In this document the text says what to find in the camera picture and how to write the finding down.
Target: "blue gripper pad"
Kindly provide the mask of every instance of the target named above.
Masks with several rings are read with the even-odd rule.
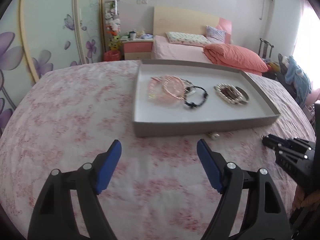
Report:
[[[224,186],[222,184],[222,174],[217,164],[211,157],[211,150],[204,140],[198,141],[197,153],[204,171],[208,176],[211,186],[215,188],[220,194],[222,194],[224,190]]]
[[[114,140],[109,150],[106,153],[99,154],[93,161],[92,166],[97,173],[97,183],[95,185],[97,195],[108,187],[120,159],[121,151],[121,143]]]

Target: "window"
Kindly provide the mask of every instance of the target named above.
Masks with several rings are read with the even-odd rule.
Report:
[[[307,0],[302,2],[302,16],[293,57],[308,75],[313,89],[320,88],[320,20]]]

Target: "cup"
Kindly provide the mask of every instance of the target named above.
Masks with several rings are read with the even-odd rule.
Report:
[[[136,37],[137,37],[137,33],[134,33],[134,32],[130,33],[130,40],[134,41]]]

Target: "nightstand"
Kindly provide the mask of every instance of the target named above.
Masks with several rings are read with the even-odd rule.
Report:
[[[125,60],[150,59],[153,39],[122,41]]]

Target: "human hand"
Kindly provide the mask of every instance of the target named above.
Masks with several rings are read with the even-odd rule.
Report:
[[[301,207],[310,207],[315,203],[317,203],[317,206],[320,203],[320,190],[316,190],[305,198],[303,189],[299,185],[296,187],[296,192],[292,202],[292,208],[294,211]]]

